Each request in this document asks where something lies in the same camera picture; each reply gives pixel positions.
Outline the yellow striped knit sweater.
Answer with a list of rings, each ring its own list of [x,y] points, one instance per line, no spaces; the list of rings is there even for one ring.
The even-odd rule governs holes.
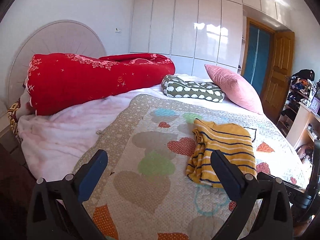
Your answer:
[[[252,139],[245,128],[233,123],[218,125],[200,119],[195,119],[194,125],[196,147],[185,172],[190,180],[213,188],[223,188],[210,164],[213,150],[220,150],[243,174],[257,176]]]

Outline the pink fluffy blanket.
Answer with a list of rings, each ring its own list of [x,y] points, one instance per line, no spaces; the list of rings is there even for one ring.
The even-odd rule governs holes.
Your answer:
[[[133,90],[68,107],[51,116],[24,115],[18,135],[28,169],[35,179],[61,180],[139,94],[164,98],[159,86]]]

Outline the cluttered shelf unit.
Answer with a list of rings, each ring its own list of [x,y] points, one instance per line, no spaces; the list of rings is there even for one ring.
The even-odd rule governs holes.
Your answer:
[[[293,74],[277,127],[304,163],[312,161],[315,140],[319,139],[319,82],[315,72],[303,69]]]

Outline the beige heart patchwork quilt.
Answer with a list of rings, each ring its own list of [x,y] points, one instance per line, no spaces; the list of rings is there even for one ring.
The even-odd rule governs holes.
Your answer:
[[[78,161],[107,152],[106,170],[85,203],[106,239],[211,239],[221,228],[235,202],[185,174],[196,147],[195,119],[242,126],[252,139],[257,173],[307,186],[311,166],[267,117],[232,103],[210,108],[139,95]]]

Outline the pink checked cushion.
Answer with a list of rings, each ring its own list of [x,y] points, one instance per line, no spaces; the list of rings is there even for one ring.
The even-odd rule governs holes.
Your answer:
[[[205,64],[204,67],[213,83],[221,88],[229,100],[248,111],[264,113],[256,90],[241,75],[210,64]]]

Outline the red patterned duvet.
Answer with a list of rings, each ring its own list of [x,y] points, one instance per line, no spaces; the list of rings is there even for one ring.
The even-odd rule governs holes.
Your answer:
[[[140,53],[98,59],[66,53],[35,54],[26,80],[29,105],[37,115],[132,90],[159,85],[175,65],[166,56]]]

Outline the wooden door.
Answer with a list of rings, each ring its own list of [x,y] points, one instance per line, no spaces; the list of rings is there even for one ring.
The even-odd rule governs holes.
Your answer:
[[[266,70],[263,75],[261,91],[258,93],[265,115],[277,123],[284,107],[290,86],[295,53],[295,33],[289,30],[274,30],[252,18],[246,18],[246,42],[241,76],[245,75],[249,43],[252,39],[250,27],[258,29],[257,40],[261,31],[269,35]]]

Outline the green hedgehog print pillow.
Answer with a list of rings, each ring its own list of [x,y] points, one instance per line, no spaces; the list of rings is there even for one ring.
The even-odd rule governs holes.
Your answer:
[[[223,102],[225,93],[213,82],[184,81],[178,76],[166,75],[161,83],[162,92],[169,98],[201,99]]]

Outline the white round headboard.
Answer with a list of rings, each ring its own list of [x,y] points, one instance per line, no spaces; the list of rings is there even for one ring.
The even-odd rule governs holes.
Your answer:
[[[99,58],[106,55],[98,35],[87,25],[61,20],[31,34],[18,48],[9,68],[5,103],[11,106],[23,94],[29,62],[35,54],[70,53]]]

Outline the white wardrobe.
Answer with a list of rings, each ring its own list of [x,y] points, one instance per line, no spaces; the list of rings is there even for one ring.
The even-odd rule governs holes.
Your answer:
[[[273,30],[290,27],[279,0],[135,0],[130,51],[163,54],[178,74],[203,79],[206,64],[240,72],[247,18]]]

